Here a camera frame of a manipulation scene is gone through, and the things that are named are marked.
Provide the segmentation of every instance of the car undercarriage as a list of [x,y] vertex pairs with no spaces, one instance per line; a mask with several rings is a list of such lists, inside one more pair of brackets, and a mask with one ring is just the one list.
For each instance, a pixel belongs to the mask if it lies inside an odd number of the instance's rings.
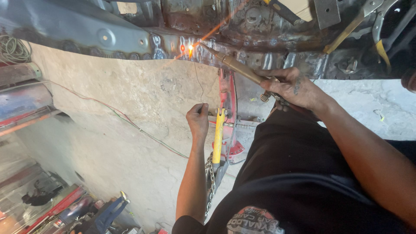
[[[368,1],[315,0],[309,2],[312,20],[296,25],[260,0],[122,2],[130,2],[137,12],[121,13],[120,3],[103,0],[2,0],[0,25],[3,34],[98,57],[179,59],[226,68],[203,48],[188,49],[203,41],[252,69],[296,66],[310,79],[414,79],[416,7],[409,0],[385,0],[389,4],[383,17],[377,10],[369,12],[329,54],[324,47]],[[320,24],[330,19],[317,13],[322,4],[334,2],[340,22],[321,30]],[[374,31],[383,41],[391,71],[377,53]]]

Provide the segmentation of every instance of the welding torch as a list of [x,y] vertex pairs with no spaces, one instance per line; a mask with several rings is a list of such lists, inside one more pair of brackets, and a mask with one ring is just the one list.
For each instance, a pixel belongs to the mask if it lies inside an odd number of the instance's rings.
[[[237,61],[235,58],[233,58],[229,55],[226,55],[224,53],[221,53],[217,50],[214,50],[213,48],[209,48],[207,45],[205,45],[201,42],[199,43],[199,45],[202,46],[203,48],[205,48],[206,50],[208,50],[211,54],[213,54],[216,58],[218,58],[223,64],[227,65],[229,68],[233,69],[237,73],[240,73],[241,75],[247,77],[249,80],[253,81],[254,83],[260,85],[260,82],[265,81],[265,80],[269,80],[269,78],[267,78],[267,77],[257,75],[254,72],[253,69],[251,69],[247,65]],[[262,101],[267,102],[269,100],[268,98],[270,96],[274,97],[277,101],[279,101],[281,105],[286,105],[286,106],[292,108],[293,110],[296,110],[296,111],[312,118],[315,121],[319,121],[317,116],[312,111],[288,102],[282,96],[280,96],[278,93],[266,91],[264,94],[262,94],[260,96],[260,98],[261,98]]]

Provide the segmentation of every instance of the jeans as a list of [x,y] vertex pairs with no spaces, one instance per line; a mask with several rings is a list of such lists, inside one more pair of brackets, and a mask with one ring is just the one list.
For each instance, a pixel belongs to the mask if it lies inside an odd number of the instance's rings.
[[[122,204],[120,208],[118,208],[114,213],[112,213],[113,209],[115,209],[117,205],[119,205],[121,202]],[[107,228],[110,227],[111,223],[123,211],[126,205],[127,202],[123,199],[123,197],[119,197],[105,211],[103,211],[97,217],[97,219],[95,219],[95,225],[100,234],[105,234]]]

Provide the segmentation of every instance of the tattoo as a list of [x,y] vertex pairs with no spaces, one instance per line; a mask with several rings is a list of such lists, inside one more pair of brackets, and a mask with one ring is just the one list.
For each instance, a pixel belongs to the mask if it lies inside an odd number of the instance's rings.
[[294,87],[294,89],[293,89],[293,94],[295,94],[295,95],[297,95],[297,94],[298,94],[298,91],[299,91],[299,89],[300,89],[300,82],[302,81],[302,79],[303,79],[303,74],[302,74],[302,73],[300,73],[300,74],[296,77],[296,84],[295,84],[295,87]]

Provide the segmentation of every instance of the chain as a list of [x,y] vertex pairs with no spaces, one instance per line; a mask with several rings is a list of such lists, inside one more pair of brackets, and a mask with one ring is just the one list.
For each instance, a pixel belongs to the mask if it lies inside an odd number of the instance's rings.
[[212,154],[213,153],[211,152],[210,156],[207,159],[207,162],[205,163],[205,177],[208,177],[208,173],[211,175],[210,177],[211,191],[209,193],[207,207],[205,210],[205,222],[207,221],[209,210],[211,209],[211,206],[212,206],[212,200],[214,199],[214,196],[215,196],[215,176],[214,176],[214,170],[212,166]]

